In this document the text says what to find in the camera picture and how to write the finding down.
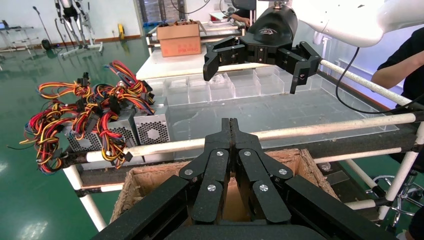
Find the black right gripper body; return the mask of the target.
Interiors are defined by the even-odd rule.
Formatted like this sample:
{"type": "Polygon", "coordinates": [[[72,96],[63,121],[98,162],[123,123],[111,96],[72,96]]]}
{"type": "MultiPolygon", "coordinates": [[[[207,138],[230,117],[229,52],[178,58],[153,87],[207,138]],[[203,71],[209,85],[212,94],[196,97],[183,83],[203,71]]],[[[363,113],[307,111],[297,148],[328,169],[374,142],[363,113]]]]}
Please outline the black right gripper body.
{"type": "Polygon", "coordinates": [[[269,7],[239,40],[244,46],[244,61],[284,65],[297,28],[298,18],[292,8],[286,5],[269,7]]]}

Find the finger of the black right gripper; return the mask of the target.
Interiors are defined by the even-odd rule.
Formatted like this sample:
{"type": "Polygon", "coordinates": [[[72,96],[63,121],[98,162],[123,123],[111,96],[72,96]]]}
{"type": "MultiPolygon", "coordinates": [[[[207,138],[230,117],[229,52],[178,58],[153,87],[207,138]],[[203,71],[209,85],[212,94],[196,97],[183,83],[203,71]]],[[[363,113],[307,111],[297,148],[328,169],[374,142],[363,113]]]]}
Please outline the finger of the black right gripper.
{"type": "Polygon", "coordinates": [[[277,50],[277,66],[292,75],[290,94],[295,94],[298,86],[307,84],[308,78],[318,72],[322,58],[305,41],[291,49],[277,50]]]}
{"type": "Polygon", "coordinates": [[[235,36],[208,43],[204,55],[203,79],[210,81],[219,67],[243,64],[247,60],[246,46],[235,36]]]}

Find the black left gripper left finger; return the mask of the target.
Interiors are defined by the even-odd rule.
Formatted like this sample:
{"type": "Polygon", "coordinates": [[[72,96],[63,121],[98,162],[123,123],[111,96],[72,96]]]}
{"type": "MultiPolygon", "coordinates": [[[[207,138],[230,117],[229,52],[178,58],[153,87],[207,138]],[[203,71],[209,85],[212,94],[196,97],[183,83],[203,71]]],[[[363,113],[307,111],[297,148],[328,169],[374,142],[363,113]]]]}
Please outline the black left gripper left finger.
{"type": "Polygon", "coordinates": [[[221,120],[221,130],[207,135],[203,152],[179,171],[189,182],[186,190],[192,223],[219,223],[230,180],[232,135],[229,118],[221,120]]]}

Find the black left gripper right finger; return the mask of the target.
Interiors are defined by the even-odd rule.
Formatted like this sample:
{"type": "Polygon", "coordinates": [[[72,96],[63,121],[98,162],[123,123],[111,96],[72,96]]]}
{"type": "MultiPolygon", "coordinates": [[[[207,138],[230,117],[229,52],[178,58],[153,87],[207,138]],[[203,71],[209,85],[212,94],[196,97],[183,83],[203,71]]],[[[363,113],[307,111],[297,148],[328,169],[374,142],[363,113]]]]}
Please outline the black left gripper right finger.
{"type": "Polygon", "coordinates": [[[281,193],[285,181],[294,176],[293,171],[266,154],[256,135],[242,132],[236,118],[231,120],[231,143],[235,179],[251,220],[289,223],[292,215],[281,193]]]}

